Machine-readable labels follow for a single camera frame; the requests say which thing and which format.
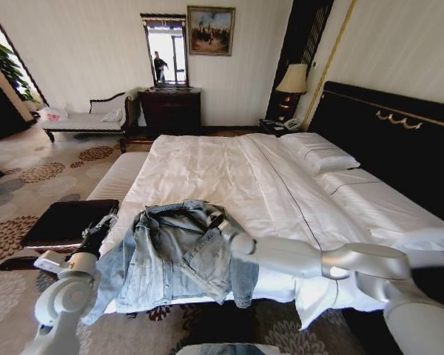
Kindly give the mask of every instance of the telephone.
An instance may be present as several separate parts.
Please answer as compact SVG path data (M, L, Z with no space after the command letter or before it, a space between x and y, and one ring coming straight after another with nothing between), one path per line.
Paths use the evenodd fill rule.
M283 125L284 125L284 128L286 128L289 131L298 131L299 128L301 128L301 122L296 118L292 118L291 120L287 120Z

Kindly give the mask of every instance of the person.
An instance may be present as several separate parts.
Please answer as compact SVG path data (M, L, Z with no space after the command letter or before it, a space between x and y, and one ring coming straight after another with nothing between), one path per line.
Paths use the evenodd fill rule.
M155 60L153 61L155 64L156 71L156 81L163 83L164 82L164 67L168 67L168 64L160 58L158 51L155 51Z

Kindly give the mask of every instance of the jacket sleeve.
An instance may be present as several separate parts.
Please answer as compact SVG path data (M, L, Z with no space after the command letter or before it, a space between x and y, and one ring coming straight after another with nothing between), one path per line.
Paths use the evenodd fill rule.
M126 256L135 250L135 221L125 234L124 240L97 262L97 271L101 275L101 280L95 303L89 313L82 318L84 324L91 325L98 320L109 303L120 293L130 263Z
M238 222L226 213L226 219L238 230L244 231ZM237 307L247 308L252 302L252 295L258 281L258 264L248 263L234 257L230 260L230 283Z

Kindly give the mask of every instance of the wooden dresser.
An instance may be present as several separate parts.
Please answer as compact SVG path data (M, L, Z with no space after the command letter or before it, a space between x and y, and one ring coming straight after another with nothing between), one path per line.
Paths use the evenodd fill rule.
M156 88L140 91L141 108L151 135L198 135L201 131L201 89Z

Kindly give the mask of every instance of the floral rug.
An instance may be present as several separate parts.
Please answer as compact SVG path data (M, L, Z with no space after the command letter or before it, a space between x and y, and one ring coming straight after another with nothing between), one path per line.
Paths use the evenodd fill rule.
M55 136L50 143L34 126L0 141L6 174L0 178L0 263L34 255L19 245L34 222L53 202L85 200L120 155L117 135ZM34 337L33 308L52 282L38 270L0 271L0 354L19 354ZM81 355L175 354L207 342L276 345L288 354L363 354L339 311L299 328L293 303L256 300L246 310L226 302L162 306L136 318L110 314L90 327L80 325L78 337Z

